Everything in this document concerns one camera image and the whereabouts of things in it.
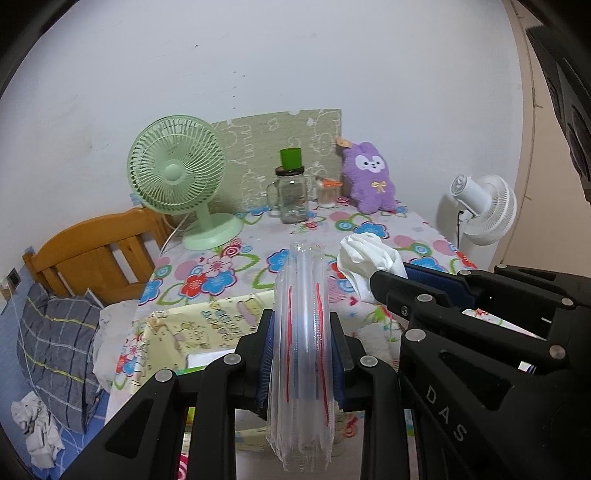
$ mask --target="plush bunny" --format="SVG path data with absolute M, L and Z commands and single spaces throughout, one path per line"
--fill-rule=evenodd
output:
M 366 215 L 378 210 L 395 210 L 396 189 L 378 150 L 368 142 L 357 145 L 339 139 L 337 143 L 343 147 L 343 174 L 351 182 L 351 197 L 357 200 L 358 210 Z

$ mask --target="jar handle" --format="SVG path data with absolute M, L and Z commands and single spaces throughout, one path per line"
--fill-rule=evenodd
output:
M 279 210 L 279 188 L 277 187 L 277 180 L 271 182 L 269 185 L 267 185 L 267 206 L 271 209 L 271 211 L 269 212 L 269 215 L 272 217 L 277 217 L 280 215 L 280 210 Z M 269 200 L 269 189 L 271 187 L 275 188 L 275 192 L 277 195 L 277 201 L 275 203 L 271 203 L 271 201 Z

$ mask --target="green desk fan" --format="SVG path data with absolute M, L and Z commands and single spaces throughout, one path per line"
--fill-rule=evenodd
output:
M 211 215 L 207 203 L 217 192 L 226 156 L 211 125 L 188 115 L 161 118 L 135 139 L 127 161 L 131 188 L 142 202 L 165 215 L 197 213 L 183 234 L 189 250 L 223 245 L 242 230 L 231 213 Z

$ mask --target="wooden headboard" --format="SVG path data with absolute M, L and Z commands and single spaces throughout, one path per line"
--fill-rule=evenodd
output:
M 84 295 L 89 288 L 105 304 L 138 299 L 154 270 L 141 238 L 148 232 L 162 248 L 170 228 L 159 213 L 134 208 L 71 226 L 36 254 L 28 252 L 22 259 L 33 279 L 57 295 L 69 295 L 61 275 L 74 294 Z M 125 278 L 113 256 L 112 244 L 123 252 L 137 282 L 130 283 Z

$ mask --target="fan base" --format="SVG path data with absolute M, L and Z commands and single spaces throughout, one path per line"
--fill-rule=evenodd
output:
M 242 221 L 231 213 L 214 213 L 211 216 L 213 228 L 203 230 L 199 221 L 195 228 L 183 234 L 183 246 L 187 250 L 209 250 L 229 242 L 242 230 Z

